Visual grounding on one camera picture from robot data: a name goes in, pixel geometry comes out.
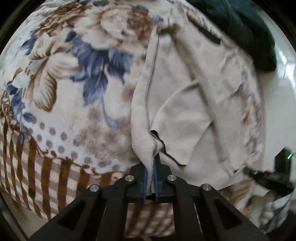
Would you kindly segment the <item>dark teal plush robe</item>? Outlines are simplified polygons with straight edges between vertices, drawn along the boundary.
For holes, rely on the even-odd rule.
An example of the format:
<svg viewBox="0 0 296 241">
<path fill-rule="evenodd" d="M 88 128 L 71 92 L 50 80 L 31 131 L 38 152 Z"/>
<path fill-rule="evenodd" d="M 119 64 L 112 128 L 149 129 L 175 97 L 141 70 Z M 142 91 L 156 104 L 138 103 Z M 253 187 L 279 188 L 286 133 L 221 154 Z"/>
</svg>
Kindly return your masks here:
<svg viewBox="0 0 296 241">
<path fill-rule="evenodd" d="M 256 69 L 276 70 L 274 38 L 251 1 L 203 0 L 188 3 L 251 56 Z"/>
</svg>

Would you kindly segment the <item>floral fleece blanket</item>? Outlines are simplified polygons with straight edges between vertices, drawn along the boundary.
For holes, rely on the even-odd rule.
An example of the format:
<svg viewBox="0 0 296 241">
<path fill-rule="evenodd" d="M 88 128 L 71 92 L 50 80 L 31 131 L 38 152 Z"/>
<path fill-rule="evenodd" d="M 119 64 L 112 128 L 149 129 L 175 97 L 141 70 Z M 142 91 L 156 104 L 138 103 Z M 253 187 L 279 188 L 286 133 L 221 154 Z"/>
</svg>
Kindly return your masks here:
<svg viewBox="0 0 296 241">
<path fill-rule="evenodd" d="M 173 21 L 236 44 L 188 1 L 45 1 L 14 32 L 1 53 L 1 189 L 28 227 L 142 163 L 132 98 L 152 31 Z M 254 181 L 244 177 L 216 190 L 249 216 Z"/>
</svg>

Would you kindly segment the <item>beige small garment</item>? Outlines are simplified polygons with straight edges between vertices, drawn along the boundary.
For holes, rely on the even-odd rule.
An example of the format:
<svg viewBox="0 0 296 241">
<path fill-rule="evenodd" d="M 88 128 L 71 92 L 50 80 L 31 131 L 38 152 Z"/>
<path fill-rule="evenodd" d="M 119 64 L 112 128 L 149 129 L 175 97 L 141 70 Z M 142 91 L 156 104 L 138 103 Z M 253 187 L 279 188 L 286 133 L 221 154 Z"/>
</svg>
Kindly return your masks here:
<svg viewBox="0 0 296 241">
<path fill-rule="evenodd" d="M 264 112 L 252 59 L 189 22 L 151 33 L 132 98 L 132 147 L 156 192 L 155 156 L 193 185 L 222 189 L 260 168 Z"/>
</svg>

